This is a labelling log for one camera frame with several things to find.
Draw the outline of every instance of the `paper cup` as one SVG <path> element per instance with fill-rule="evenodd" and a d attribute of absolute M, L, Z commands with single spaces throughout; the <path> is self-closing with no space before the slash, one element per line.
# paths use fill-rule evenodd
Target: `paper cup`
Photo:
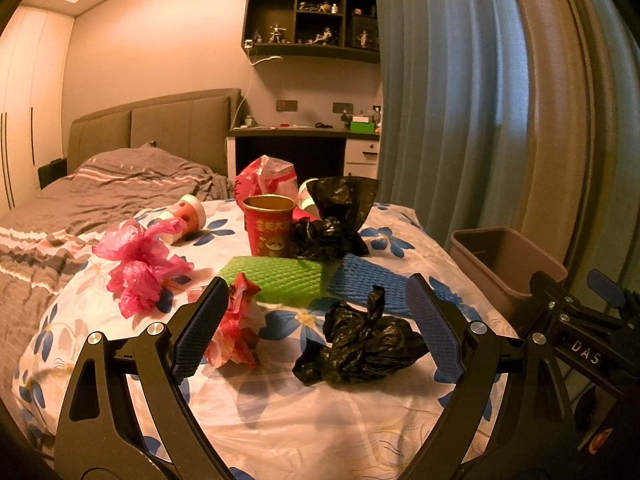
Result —
<path fill-rule="evenodd" d="M 315 218 L 320 218 L 320 213 L 318 212 L 318 207 L 314 202 L 314 199 L 311 198 L 309 194 L 309 190 L 306 188 L 307 184 L 313 180 L 317 180 L 316 178 L 310 178 L 309 180 L 305 180 L 300 186 L 300 191 L 298 192 L 298 203 L 300 204 L 300 209 L 306 211 L 311 216 Z"/>
<path fill-rule="evenodd" d="M 252 256 L 287 258 L 295 202 L 286 196 L 258 195 L 245 198 L 242 204 Z"/>
<path fill-rule="evenodd" d="M 202 202 L 193 195 L 183 196 L 158 217 L 159 220 L 169 220 L 171 218 L 182 218 L 187 222 L 187 227 L 184 231 L 175 235 L 161 234 L 160 239 L 169 245 L 176 243 L 189 233 L 199 231 L 207 223 L 207 214 L 204 211 Z"/>

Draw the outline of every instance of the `electrical outlet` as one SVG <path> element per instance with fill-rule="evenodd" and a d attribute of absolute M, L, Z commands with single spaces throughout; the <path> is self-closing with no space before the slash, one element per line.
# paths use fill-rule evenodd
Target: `electrical outlet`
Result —
<path fill-rule="evenodd" d="M 294 100 L 278 100 L 276 101 L 277 112 L 297 112 L 298 101 Z"/>
<path fill-rule="evenodd" d="M 334 114 L 342 114 L 345 110 L 353 115 L 353 103 L 334 103 Z"/>

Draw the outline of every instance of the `white wall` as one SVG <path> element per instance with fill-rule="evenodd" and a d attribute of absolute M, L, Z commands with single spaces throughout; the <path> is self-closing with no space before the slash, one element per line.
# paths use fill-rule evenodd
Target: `white wall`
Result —
<path fill-rule="evenodd" d="M 341 127 L 332 103 L 358 111 L 377 104 L 380 66 L 288 57 L 255 68 L 241 47 L 246 0 L 108 0 L 78 16 L 66 60 L 63 145 L 84 114 L 150 97 L 208 88 L 242 88 L 260 124 Z M 277 113 L 277 99 L 298 112 Z"/>

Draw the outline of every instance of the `crumpled plastic bag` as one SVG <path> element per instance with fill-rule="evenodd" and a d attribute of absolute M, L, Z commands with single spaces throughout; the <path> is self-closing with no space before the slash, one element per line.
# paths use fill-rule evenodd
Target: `crumpled plastic bag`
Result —
<path fill-rule="evenodd" d="M 190 302 L 196 301 L 205 287 L 187 293 Z M 238 272 L 235 283 L 229 285 L 229 304 L 204 357 L 214 368 L 228 361 L 258 367 L 260 361 L 255 352 L 258 332 L 266 326 L 264 314 L 253 300 L 260 287 L 249 280 L 244 272 Z"/>
<path fill-rule="evenodd" d="M 264 194 L 287 196 L 298 203 L 298 178 L 293 164 L 263 155 L 236 177 L 236 203 L 240 209 L 244 210 L 245 198 Z"/>
<path fill-rule="evenodd" d="M 329 348 L 311 339 L 296 360 L 293 374 L 307 386 L 357 384 L 383 379 L 415 363 L 429 349 L 405 319 L 382 316 L 385 289 L 374 286 L 367 311 L 339 301 L 324 316 L 322 331 Z"/>
<path fill-rule="evenodd" d="M 186 227 L 181 218 L 156 222 L 144 228 L 135 220 L 109 229 L 93 253 L 105 260 L 120 262 L 110 273 L 107 290 L 120 295 L 120 313 L 127 319 L 146 314 L 160 300 L 165 280 L 193 270 L 193 264 L 175 255 L 158 239 L 160 233 L 176 234 Z"/>
<path fill-rule="evenodd" d="M 378 181 L 363 176 L 320 178 L 307 184 L 321 220 L 300 219 L 293 224 L 293 254 L 308 260 L 337 260 L 347 253 L 367 256 L 358 234 L 373 206 Z"/>

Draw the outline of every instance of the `bed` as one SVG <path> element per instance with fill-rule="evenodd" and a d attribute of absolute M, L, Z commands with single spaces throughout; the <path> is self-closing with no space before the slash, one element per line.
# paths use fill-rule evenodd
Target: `bed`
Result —
<path fill-rule="evenodd" d="M 186 193 L 229 198 L 225 141 L 240 103 L 239 89 L 209 89 L 77 118 L 68 136 L 69 176 L 0 218 L 0 396 L 14 418 L 15 364 L 50 302 L 86 264 L 96 236 Z"/>
<path fill-rule="evenodd" d="M 158 128 L 140 140 L 157 140 L 154 131 Z M 190 290 L 205 285 L 233 256 L 250 254 L 242 212 L 228 184 L 210 167 L 148 144 L 118 148 L 90 155 L 71 176 L 43 190 L 30 208 L 2 219 L 2 266 L 6 254 L 15 265 L 0 274 L 0 360 L 3 384 L 11 391 L 3 395 L 44 455 L 54 452 L 66 385 L 89 333 L 100 329 L 110 339 L 123 338 L 153 320 L 166 321 L 188 302 Z M 193 262 L 194 272 L 180 288 L 166 288 L 152 314 L 124 319 L 117 299 L 106 291 L 115 263 L 91 254 L 91 246 L 114 222 L 136 218 L 149 225 L 185 192 L 204 201 L 207 227 L 171 252 Z M 497 333 L 515 336 L 411 209 L 376 204 L 361 234 L 372 262 L 404 276 L 421 272 L 469 320 L 482 319 Z M 190 409 L 236 478 L 397 478 L 446 405 L 454 385 L 436 370 L 430 354 L 382 381 L 342 387 L 300 383 L 291 372 L 293 363 L 307 338 L 324 341 L 322 321 L 332 301 L 317 298 L 306 307 L 260 303 L 261 366 L 212 368 L 203 361 L 181 384 Z M 496 376 L 468 458 L 484 450 L 504 384 L 505 378 Z M 147 449 L 167 459 L 136 377 L 129 378 L 129 387 Z"/>

